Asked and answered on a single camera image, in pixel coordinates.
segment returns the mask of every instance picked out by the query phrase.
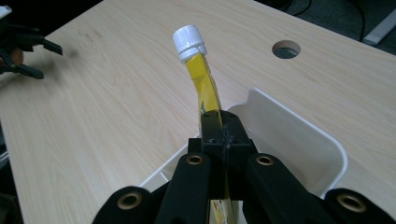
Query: white plastic tray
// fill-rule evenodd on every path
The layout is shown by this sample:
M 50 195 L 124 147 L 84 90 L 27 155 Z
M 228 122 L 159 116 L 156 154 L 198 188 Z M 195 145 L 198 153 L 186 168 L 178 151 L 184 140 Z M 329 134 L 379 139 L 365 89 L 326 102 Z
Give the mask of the white plastic tray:
M 309 192 L 323 198 L 344 175 L 347 154 L 341 144 L 263 91 L 251 90 L 245 103 L 228 111 L 242 120 L 259 152 L 278 157 Z M 186 153 L 187 145 L 140 187 L 153 191 L 169 181 Z

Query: black cable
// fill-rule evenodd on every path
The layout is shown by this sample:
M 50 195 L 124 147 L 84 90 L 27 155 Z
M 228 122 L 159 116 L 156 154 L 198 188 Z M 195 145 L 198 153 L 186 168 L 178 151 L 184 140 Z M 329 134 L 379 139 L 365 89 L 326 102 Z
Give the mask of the black cable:
M 312 5 L 312 0 L 308 0 L 308 5 L 303 10 L 301 10 L 295 14 L 292 14 L 291 16 L 295 16 L 295 17 L 300 16 L 301 14 L 305 13 L 311 7 L 311 5 Z
M 359 13 L 361 14 L 361 34 L 359 36 L 359 41 L 363 41 L 364 38 L 364 30 L 366 29 L 366 18 L 364 17 L 363 10 L 361 9 L 361 6 L 357 4 L 356 2 L 353 2 L 352 0 L 347 0 L 350 2 L 355 8 L 358 9 Z

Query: yellow liquid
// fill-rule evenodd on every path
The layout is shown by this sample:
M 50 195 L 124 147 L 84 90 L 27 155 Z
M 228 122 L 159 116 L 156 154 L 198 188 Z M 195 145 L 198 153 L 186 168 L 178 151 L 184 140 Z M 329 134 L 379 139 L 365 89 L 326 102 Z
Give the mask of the yellow liquid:
M 205 56 L 196 54 L 186 61 L 187 69 L 198 93 L 198 115 L 207 111 L 221 110 L 215 81 L 210 75 Z

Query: white screw cap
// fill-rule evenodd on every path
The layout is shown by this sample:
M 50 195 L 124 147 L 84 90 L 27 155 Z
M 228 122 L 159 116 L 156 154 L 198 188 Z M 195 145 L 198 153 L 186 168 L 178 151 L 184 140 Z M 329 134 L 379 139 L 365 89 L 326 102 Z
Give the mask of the white screw cap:
M 174 33 L 174 42 L 178 58 L 183 63 L 197 53 L 207 54 L 204 40 L 198 28 L 194 25 L 187 25 L 176 30 Z

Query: wooden table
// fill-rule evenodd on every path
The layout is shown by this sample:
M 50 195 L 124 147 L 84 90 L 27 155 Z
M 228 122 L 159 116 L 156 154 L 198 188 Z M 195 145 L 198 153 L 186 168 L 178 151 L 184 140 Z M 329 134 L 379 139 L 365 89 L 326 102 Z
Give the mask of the wooden table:
M 91 223 L 117 189 L 139 185 L 198 132 L 197 97 L 173 32 L 199 27 L 224 108 L 266 91 L 335 137 L 340 187 L 396 217 L 396 57 L 250 0 L 106 0 L 0 76 L 0 118 L 26 223 Z M 273 45 L 292 40 L 293 59 Z

